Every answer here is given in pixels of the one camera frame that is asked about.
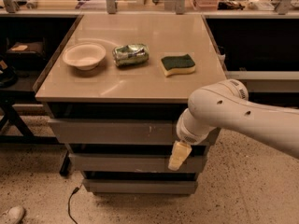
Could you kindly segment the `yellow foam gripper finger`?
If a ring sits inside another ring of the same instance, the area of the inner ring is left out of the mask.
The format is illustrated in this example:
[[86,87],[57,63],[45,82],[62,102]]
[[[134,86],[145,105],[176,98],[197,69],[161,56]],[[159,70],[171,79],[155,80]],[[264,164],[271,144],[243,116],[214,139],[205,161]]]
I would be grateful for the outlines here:
[[177,171],[183,162],[189,157],[192,151],[192,146],[182,141],[176,141],[172,148],[172,153],[169,159],[168,168],[172,171]]

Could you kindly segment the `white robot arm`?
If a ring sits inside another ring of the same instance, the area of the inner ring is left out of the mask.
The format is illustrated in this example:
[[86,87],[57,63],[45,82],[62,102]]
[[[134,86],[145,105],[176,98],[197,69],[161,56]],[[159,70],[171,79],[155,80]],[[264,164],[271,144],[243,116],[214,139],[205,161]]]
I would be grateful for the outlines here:
[[192,146],[204,141],[216,128],[242,133],[276,150],[299,158],[299,110],[260,105],[238,80],[226,79],[194,91],[177,123],[168,168],[176,171]]

